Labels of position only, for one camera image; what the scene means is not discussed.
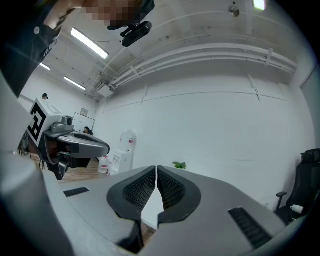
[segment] green plant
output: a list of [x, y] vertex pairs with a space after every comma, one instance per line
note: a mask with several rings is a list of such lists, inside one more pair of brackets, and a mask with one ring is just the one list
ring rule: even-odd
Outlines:
[[186, 162], [172, 162], [175, 166], [175, 168], [178, 168], [178, 169], [186, 169], [187, 165], [186, 165]]

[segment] black mesh pad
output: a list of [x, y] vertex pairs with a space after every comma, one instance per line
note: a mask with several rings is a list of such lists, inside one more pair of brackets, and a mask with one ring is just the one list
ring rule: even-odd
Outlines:
[[123, 197], [130, 204], [142, 211], [155, 190], [156, 173], [150, 171], [123, 190]]
[[158, 189], [162, 196], [164, 210], [178, 204], [186, 194], [186, 187], [175, 178], [158, 170]]
[[183, 221], [199, 206], [200, 189], [190, 180], [163, 166], [159, 165], [157, 171], [157, 186], [162, 196], [164, 208], [164, 212], [158, 215], [158, 224]]
[[141, 221], [141, 212], [155, 188], [156, 167], [150, 166], [112, 186], [106, 195], [106, 199], [119, 217]]

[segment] person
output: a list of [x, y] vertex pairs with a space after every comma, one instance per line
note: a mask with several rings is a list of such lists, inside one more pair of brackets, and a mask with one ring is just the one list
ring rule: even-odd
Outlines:
[[94, 135], [93, 132], [89, 129], [88, 126], [84, 127], [83, 133], [85, 133], [85, 134], [90, 134], [90, 135]]
[[[64, 21], [75, 9], [82, 8], [92, 19], [104, 20], [116, 29], [140, 20], [141, 10], [154, 6], [154, 0], [28, 0], [5, 1], [5, 5], [1, 9], [14, 10], [17, 25], [2, 26], [0, 69], [18, 98], [32, 73], [56, 45]], [[1, 19], [1, 24], [8, 22], [5, 15]]]
[[89, 127], [88, 127], [88, 126], [84, 127], [84, 131], [83, 131], [83, 133], [88, 134], [88, 133], [89, 133], [89, 131], [90, 131], [90, 129], [89, 129]]
[[49, 99], [48, 94], [46, 94], [46, 93], [42, 94], [42, 99], [43, 99], [43, 100]]

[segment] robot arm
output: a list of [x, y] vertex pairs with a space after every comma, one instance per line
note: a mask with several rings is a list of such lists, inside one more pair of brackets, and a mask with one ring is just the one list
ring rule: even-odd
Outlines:
[[[72, 206], [70, 211], [75, 210], [106, 243], [129, 255], [244, 255], [265, 248], [285, 229], [273, 212], [234, 186], [185, 170], [147, 166], [96, 180], [61, 183], [57, 189], [50, 187], [52, 174], [43, 174], [53, 209], [76, 250], [83, 242], [68, 225], [69, 210], [61, 207], [63, 198], [58, 200], [58, 193], [68, 194], [63, 200]], [[156, 186], [164, 212], [158, 215], [157, 232], [144, 246], [141, 212]], [[70, 193], [80, 188], [86, 190]], [[94, 255], [99, 242], [82, 249]]]
[[37, 98], [30, 113], [32, 121], [27, 133], [39, 157], [58, 180], [62, 180], [69, 167], [87, 167], [91, 158], [110, 152], [104, 141], [74, 131], [72, 117], [64, 116], [48, 100]]

